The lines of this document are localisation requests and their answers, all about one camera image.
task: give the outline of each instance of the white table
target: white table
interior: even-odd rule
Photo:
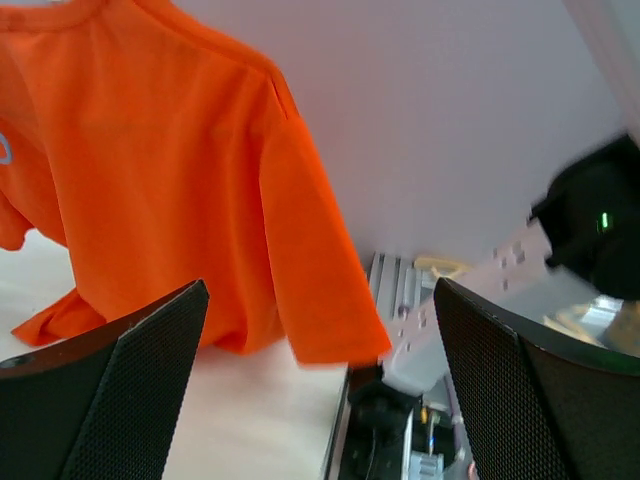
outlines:
[[[73,287],[66,250],[31,233],[0,250],[0,359],[28,351],[10,330]],[[342,369],[300,369],[286,343],[251,357],[199,352],[169,453],[166,480],[316,480]]]

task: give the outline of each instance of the black cable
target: black cable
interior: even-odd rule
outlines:
[[[376,462],[376,454],[378,453],[378,432],[374,428],[372,431],[371,451],[369,452],[369,467],[367,468],[367,474],[364,480],[372,480],[371,474],[373,473],[373,465]]]

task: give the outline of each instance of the white logo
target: white logo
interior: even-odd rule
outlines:
[[[0,157],[0,165],[9,165],[13,160],[13,153],[11,153],[11,147],[9,146],[9,140],[7,137],[0,133],[0,145],[4,147],[5,156]]]

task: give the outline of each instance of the orange t-shirt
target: orange t-shirt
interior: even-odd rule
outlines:
[[[318,154],[266,58],[170,2],[0,7],[0,247],[36,228],[77,290],[18,327],[77,335],[183,284],[201,345],[304,364],[389,347]]]

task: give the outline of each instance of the white wall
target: white wall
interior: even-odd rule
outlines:
[[[638,0],[611,0],[611,7],[619,22],[620,32],[640,64],[640,2]]]
[[[621,127],[561,0],[174,0],[282,68],[361,249],[478,260]]]

